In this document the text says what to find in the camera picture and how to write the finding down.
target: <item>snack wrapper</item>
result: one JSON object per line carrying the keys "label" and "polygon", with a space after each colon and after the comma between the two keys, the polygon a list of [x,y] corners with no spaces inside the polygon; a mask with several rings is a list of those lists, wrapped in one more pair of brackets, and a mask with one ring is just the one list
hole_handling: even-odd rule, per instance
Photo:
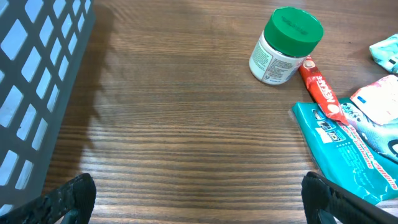
{"label": "snack wrapper", "polygon": [[313,160],[330,181],[372,204],[398,197],[398,121],[374,124],[350,99],[340,100],[349,125],[316,103],[292,108]]}
{"label": "snack wrapper", "polygon": [[319,71],[311,56],[305,59],[304,63],[298,69],[307,90],[312,97],[319,104],[324,114],[335,121],[340,121],[348,125],[341,106],[337,100],[335,92],[331,89],[329,83],[325,80],[322,73]]}
{"label": "snack wrapper", "polygon": [[369,47],[373,59],[390,73],[398,73],[398,34]]}
{"label": "snack wrapper", "polygon": [[351,100],[376,124],[390,123],[398,118],[398,78],[388,75],[360,88]]}

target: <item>green lid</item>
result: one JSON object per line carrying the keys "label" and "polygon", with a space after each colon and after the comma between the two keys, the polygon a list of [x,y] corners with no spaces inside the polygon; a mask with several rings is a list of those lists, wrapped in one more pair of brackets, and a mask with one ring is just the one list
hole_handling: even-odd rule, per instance
{"label": "green lid", "polygon": [[322,36],[323,27],[318,19],[294,7],[276,9],[264,29],[268,44],[292,57],[309,55]]}

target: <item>gray plastic basket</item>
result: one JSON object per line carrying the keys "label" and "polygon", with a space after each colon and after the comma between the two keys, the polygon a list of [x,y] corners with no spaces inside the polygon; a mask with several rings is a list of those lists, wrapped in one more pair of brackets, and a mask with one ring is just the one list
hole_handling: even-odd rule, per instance
{"label": "gray plastic basket", "polygon": [[0,0],[0,215],[41,194],[93,0]]}

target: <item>plastic jar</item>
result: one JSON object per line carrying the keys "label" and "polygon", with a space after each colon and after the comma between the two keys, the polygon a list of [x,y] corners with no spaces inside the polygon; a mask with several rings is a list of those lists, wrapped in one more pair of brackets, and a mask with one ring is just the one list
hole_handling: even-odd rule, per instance
{"label": "plastic jar", "polygon": [[313,15],[294,7],[276,9],[249,60],[260,81],[278,85],[289,80],[323,36]]}

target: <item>plastic bag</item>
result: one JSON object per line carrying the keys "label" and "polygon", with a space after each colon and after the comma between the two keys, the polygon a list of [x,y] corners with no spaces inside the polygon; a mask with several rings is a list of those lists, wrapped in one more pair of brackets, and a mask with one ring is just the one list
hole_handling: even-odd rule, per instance
{"label": "plastic bag", "polygon": [[[350,123],[348,126],[328,119],[315,103],[297,103],[293,107],[323,175],[372,204],[398,197],[398,153],[395,151],[398,140],[380,141],[375,136],[380,129],[374,129],[376,124],[351,100],[343,99],[340,103]],[[385,130],[398,133],[398,123],[388,125]]]}

